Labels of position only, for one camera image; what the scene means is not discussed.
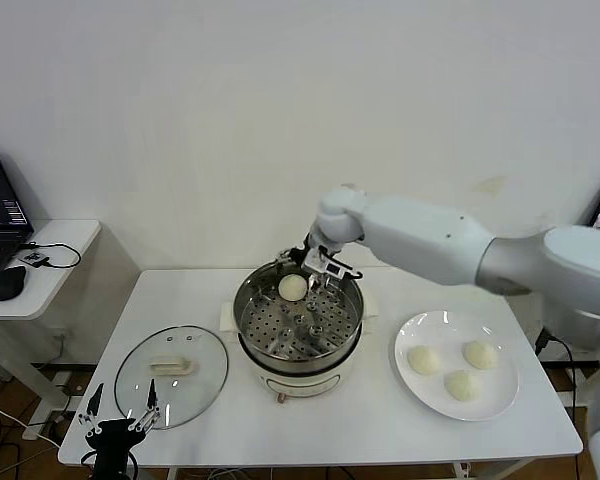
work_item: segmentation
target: glass lid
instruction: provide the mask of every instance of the glass lid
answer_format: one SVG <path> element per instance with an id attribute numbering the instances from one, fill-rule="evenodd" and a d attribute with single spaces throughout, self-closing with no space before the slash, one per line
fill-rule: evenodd
<path id="1" fill-rule="evenodd" d="M 154 428 L 177 427 L 213 403 L 224 386 L 228 368 L 224 344 L 209 330 L 167 328 L 127 355 L 116 376 L 116 404 L 125 417 L 140 418 L 147 409 L 153 379 L 160 408 Z"/>

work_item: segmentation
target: small white side table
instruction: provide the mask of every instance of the small white side table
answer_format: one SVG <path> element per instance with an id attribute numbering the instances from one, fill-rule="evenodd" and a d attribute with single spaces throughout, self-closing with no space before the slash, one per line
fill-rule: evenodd
<path id="1" fill-rule="evenodd" d="M 34 221 L 33 225 L 35 233 L 31 242 L 40 245 L 65 243 L 78 250 L 81 255 L 84 255 L 100 231 L 97 220 L 39 220 Z M 54 248 L 49 252 L 56 264 L 75 261 L 75 254 L 67 249 Z M 22 262 L 13 260 L 9 266 L 16 265 L 22 265 Z M 42 315 L 72 271 L 70 268 L 27 267 L 22 293 L 12 300 L 0 302 L 0 321 L 33 320 Z M 69 378 L 67 372 L 58 373 L 53 381 L 47 380 L 27 359 L 22 358 L 10 339 L 0 333 L 0 378 L 9 379 L 11 375 L 42 398 L 30 423 L 46 421 L 52 411 L 63 410 L 67 402 L 67 410 L 75 411 L 80 402 L 80 397 L 70 399 L 55 386 L 66 383 Z M 40 431 L 43 426 L 32 428 Z M 25 430 L 23 438 L 34 439 L 35 435 Z"/>

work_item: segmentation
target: robotic arm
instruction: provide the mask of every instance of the robotic arm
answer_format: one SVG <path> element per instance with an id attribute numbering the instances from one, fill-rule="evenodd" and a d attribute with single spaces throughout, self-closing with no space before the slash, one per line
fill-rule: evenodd
<path id="1" fill-rule="evenodd" d="M 160 407 L 154 380 L 149 386 L 147 409 L 137 420 L 120 418 L 98 421 L 98 410 L 104 384 L 101 383 L 89 399 L 84 414 L 78 415 L 81 425 L 87 426 L 85 440 L 93 449 L 82 457 L 80 463 L 86 465 L 87 459 L 95 456 L 91 480 L 129 480 L 126 475 L 127 463 L 131 459 L 134 466 L 133 480 L 138 478 L 138 463 L 131 453 L 142 442 L 160 418 Z"/>
<path id="2" fill-rule="evenodd" d="M 497 238 L 461 212 L 343 188 L 321 199 L 305 249 L 291 257 L 312 273 L 310 283 L 355 277 L 353 268 L 334 258 L 350 242 L 441 285 L 475 284 L 500 295 L 538 291 L 547 328 L 600 354 L 600 230 L 567 226 L 527 238 Z M 588 423 L 600 478 L 600 387 Z"/>

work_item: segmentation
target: computer mouse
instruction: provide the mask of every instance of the computer mouse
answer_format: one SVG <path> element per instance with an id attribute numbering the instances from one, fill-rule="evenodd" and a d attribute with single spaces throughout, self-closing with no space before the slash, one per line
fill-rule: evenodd
<path id="1" fill-rule="evenodd" d="M 22 292 L 27 269 L 23 266 L 7 268 L 0 272 L 0 302 L 11 300 Z"/>

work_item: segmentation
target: white table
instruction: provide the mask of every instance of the white table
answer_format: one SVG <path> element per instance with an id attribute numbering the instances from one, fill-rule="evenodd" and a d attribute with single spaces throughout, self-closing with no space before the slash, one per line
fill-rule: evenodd
<path id="1" fill-rule="evenodd" d="M 170 326 L 219 330 L 219 312 L 248 270 L 146 271 L 122 313 L 85 393 L 80 411 L 101 382 L 101 420 L 120 418 L 116 373 L 130 350 Z M 440 287 L 392 268 L 364 270 L 380 316 L 364 335 L 353 372 L 335 390 L 275 401 L 251 373 L 239 344 L 227 343 L 229 375 L 213 405 L 197 419 L 151 431 L 134 447 L 141 466 L 291 466 L 508 462 L 503 478 L 533 458 L 573 455 L 582 442 L 506 302 L 474 287 Z M 507 339 L 520 370 L 514 405 L 486 422 L 461 422 L 421 403 L 391 366 L 398 327 L 413 314 L 450 309 L 479 314 Z M 74 420 L 59 460 L 78 465 L 89 447 Z"/>
<path id="2" fill-rule="evenodd" d="M 39 245 L 65 243 L 83 255 L 100 231 L 96 220 L 39 220 L 34 221 L 35 233 L 29 240 Z M 41 250 L 51 257 L 55 265 L 66 265 L 75 262 L 76 255 L 65 248 Z M 11 266 L 24 265 L 14 259 Z M 0 322 L 13 320 L 33 320 L 44 313 L 54 299 L 73 269 L 33 268 L 27 266 L 24 289 L 16 298 L 0 302 Z M 0 377 L 13 375 L 27 387 L 42 397 L 42 402 L 31 417 L 31 423 L 45 421 L 53 410 L 62 410 L 69 397 L 54 385 L 68 378 L 62 373 L 54 379 L 47 380 L 38 370 L 23 358 L 8 337 L 0 333 Z M 35 438 L 31 432 L 25 431 L 24 438 Z"/>

